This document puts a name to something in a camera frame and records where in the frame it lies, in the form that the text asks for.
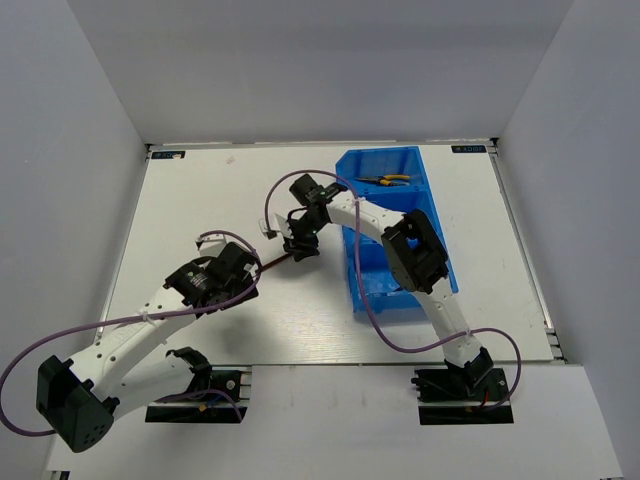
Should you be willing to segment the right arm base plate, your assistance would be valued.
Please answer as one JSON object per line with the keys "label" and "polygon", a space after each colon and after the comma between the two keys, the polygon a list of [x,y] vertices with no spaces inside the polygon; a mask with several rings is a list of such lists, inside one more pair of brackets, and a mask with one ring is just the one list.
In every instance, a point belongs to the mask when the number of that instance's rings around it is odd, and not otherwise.
{"label": "right arm base plate", "polygon": [[422,426],[506,425],[514,423],[504,370],[493,368],[475,390],[457,382],[447,369],[414,371]]}

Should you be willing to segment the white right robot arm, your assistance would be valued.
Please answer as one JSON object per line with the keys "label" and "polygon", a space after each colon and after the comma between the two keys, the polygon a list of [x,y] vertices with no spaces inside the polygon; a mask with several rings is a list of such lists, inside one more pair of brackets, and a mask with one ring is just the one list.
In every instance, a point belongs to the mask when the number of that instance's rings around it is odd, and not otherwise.
{"label": "white right robot arm", "polygon": [[[298,178],[289,188],[304,210],[302,216],[277,219],[284,250],[299,262],[319,254],[317,234],[326,225],[353,229],[358,290],[381,340],[405,354],[442,348],[453,390],[466,399],[477,397],[488,385],[487,375],[493,368],[493,360],[471,332],[454,298],[449,280],[449,255],[428,216],[420,209],[403,213],[371,203],[344,179],[324,187],[311,177],[312,173],[311,170],[297,171]],[[392,277],[419,303],[436,332],[436,343],[405,348],[394,344],[382,332],[361,278],[359,237],[362,235],[383,247]]]}

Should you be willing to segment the long brown hex key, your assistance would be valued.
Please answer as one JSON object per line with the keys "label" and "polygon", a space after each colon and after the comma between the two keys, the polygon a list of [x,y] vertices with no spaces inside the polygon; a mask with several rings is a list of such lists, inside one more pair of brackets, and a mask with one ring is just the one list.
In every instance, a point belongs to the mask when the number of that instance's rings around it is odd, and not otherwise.
{"label": "long brown hex key", "polygon": [[278,266],[279,264],[283,263],[284,261],[286,261],[290,257],[291,257],[291,255],[289,253],[285,253],[285,254],[277,257],[276,259],[271,260],[271,261],[267,262],[266,264],[262,265],[260,267],[259,271],[260,272],[268,271],[268,270]]}

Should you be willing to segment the yellow pliers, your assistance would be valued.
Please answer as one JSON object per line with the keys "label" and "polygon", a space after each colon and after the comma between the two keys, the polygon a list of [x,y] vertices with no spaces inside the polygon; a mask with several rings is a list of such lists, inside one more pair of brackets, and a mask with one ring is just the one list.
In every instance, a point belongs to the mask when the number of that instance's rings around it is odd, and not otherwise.
{"label": "yellow pliers", "polygon": [[384,187],[408,186],[410,184],[409,177],[403,176],[403,175],[360,177],[360,178],[357,178],[357,181],[371,184],[371,185],[384,186]]}
{"label": "yellow pliers", "polygon": [[381,175],[372,178],[372,182],[374,184],[382,185],[382,186],[403,186],[410,184],[410,177],[408,175],[403,174],[389,174],[389,175]]}

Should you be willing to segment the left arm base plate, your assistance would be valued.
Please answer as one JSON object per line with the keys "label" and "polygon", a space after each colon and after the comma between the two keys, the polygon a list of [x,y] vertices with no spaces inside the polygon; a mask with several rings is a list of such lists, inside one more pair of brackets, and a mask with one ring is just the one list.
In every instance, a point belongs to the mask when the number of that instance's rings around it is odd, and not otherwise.
{"label": "left arm base plate", "polygon": [[252,370],[248,366],[214,367],[209,380],[192,385],[185,399],[153,403],[146,408],[149,424],[233,425],[247,413]]}

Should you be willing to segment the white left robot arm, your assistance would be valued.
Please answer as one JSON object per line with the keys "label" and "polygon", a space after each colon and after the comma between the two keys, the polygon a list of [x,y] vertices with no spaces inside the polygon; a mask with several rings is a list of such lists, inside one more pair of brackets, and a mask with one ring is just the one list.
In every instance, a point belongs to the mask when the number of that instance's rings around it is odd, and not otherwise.
{"label": "white left robot arm", "polygon": [[67,360],[38,369],[36,408],[74,453],[96,445],[114,422],[157,400],[227,395],[227,379],[192,347],[167,341],[200,317],[257,296],[256,254],[235,242],[207,249],[169,275],[141,309]]}

